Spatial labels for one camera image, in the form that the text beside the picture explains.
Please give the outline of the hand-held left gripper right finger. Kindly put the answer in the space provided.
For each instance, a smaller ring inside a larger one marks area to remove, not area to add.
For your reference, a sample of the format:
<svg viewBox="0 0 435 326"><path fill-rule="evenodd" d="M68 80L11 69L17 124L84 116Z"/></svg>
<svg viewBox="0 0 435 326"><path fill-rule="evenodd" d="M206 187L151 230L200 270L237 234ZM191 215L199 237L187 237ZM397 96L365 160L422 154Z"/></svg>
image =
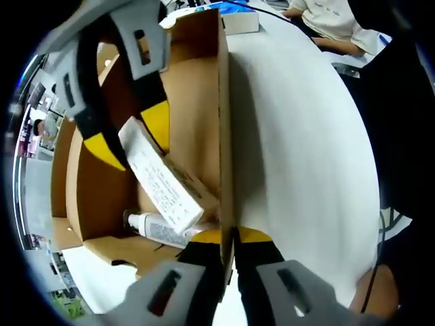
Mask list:
<svg viewBox="0 0 435 326"><path fill-rule="evenodd" d="M238 288L249 325L384 325L341 305L334 288L299 261L285 260L259 230L233 230Z"/></svg>

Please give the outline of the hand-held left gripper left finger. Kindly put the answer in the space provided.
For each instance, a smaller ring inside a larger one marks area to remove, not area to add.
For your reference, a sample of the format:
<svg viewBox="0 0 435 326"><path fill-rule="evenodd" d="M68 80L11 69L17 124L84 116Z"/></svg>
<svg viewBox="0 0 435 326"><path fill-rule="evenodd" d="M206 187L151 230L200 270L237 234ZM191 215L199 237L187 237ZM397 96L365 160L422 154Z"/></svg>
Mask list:
<svg viewBox="0 0 435 326"><path fill-rule="evenodd" d="M211 325L225 287L221 245L219 229L193 236L176 261L164 262L141 277L102 321L106 325Z"/></svg>

